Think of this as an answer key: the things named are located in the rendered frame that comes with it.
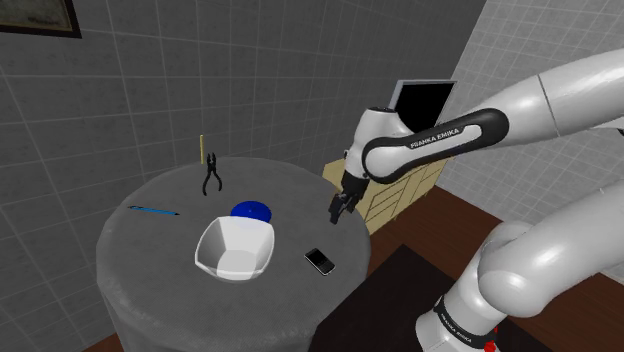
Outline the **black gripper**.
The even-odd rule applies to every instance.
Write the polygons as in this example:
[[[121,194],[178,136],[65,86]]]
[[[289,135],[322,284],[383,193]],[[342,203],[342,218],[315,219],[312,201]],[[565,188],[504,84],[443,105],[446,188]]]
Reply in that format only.
[[[352,213],[355,210],[355,206],[363,198],[369,182],[370,180],[367,178],[356,177],[348,171],[344,172],[341,179],[342,192],[334,195],[328,209],[332,224],[338,223],[344,211]]]

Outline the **black mobile phone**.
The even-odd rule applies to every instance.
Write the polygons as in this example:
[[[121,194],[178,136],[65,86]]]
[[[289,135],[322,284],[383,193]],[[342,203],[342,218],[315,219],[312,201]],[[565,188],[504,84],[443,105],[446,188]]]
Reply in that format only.
[[[318,248],[313,248],[304,257],[323,276],[329,275],[335,269],[335,264]]]

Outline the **beige wooden dresser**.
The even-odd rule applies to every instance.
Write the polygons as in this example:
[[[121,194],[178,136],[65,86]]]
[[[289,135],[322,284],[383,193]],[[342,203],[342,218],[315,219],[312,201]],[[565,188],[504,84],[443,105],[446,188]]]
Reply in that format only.
[[[392,184],[371,181],[356,205],[372,235],[433,188],[449,158],[420,166]]]

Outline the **blue round plate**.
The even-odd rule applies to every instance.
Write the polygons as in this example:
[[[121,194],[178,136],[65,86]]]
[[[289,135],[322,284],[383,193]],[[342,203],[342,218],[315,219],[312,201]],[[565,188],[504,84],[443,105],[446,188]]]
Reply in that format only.
[[[230,212],[231,216],[246,217],[269,223],[272,217],[270,208],[259,201],[243,201],[234,206]]]

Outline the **dark robot stand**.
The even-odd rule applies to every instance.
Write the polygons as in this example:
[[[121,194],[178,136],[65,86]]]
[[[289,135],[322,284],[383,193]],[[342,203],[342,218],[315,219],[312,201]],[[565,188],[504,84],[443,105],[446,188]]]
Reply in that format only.
[[[417,318],[455,279],[405,244],[371,241],[373,271],[318,326],[309,352],[424,352]]]

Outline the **white angular bowl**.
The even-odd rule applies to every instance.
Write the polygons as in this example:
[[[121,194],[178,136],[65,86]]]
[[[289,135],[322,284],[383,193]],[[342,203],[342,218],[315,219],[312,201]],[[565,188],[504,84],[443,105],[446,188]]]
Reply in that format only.
[[[249,281],[266,270],[274,244],[275,232],[270,223],[248,217],[222,216],[204,230],[194,262],[218,280]]]

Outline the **black pliers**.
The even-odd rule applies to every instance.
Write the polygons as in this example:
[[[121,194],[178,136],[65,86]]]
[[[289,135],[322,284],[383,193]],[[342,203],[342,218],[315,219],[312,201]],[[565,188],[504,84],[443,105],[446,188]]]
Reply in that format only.
[[[223,183],[221,177],[217,173],[217,158],[214,153],[210,153],[206,158],[206,166],[207,172],[202,183],[202,194],[204,196],[207,195],[207,184],[212,177],[214,177],[218,182],[218,191],[223,189]]]

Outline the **black screen monitor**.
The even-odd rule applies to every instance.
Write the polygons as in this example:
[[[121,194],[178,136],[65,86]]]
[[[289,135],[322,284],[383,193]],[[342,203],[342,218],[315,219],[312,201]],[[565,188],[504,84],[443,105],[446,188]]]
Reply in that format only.
[[[437,124],[455,85],[454,80],[398,80],[388,107],[418,133]]]

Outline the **blue pen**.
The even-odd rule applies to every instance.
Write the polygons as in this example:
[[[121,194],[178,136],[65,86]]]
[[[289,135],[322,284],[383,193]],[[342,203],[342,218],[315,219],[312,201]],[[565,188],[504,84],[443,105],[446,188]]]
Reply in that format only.
[[[136,210],[136,211],[156,213],[156,214],[170,215],[170,216],[179,216],[180,215],[178,212],[175,212],[175,211],[169,211],[169,210],[163,210],[163,209],[155,209],[155,208],[142,207],[142,206],[136,206],[136,205],[128,206],[128,209]]]

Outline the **round grey table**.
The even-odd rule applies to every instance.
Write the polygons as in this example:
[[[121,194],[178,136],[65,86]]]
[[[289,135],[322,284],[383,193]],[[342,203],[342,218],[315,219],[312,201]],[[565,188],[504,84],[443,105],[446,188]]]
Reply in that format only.
[[[125,352],[307,352],[318,324],[364,281],[369,233],[357,212],[330,222],[332,183],[261,158],[222,157],[217,171],[223,189],[209,181],[206,196],[203,165],[161,174],[106,221],[97,283]],[[194,252],[215,218],[248,200],[270,208],[274,252],[259,277],[224,282],[198,268]],[[304,257],[313,248],[335,264],[329,275]]]

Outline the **dark framed wall picture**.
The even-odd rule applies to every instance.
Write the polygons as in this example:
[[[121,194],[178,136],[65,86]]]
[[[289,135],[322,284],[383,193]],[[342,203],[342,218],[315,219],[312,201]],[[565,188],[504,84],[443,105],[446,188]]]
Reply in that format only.
[[[0,0],[0,32],[82,37],[72,0]]]

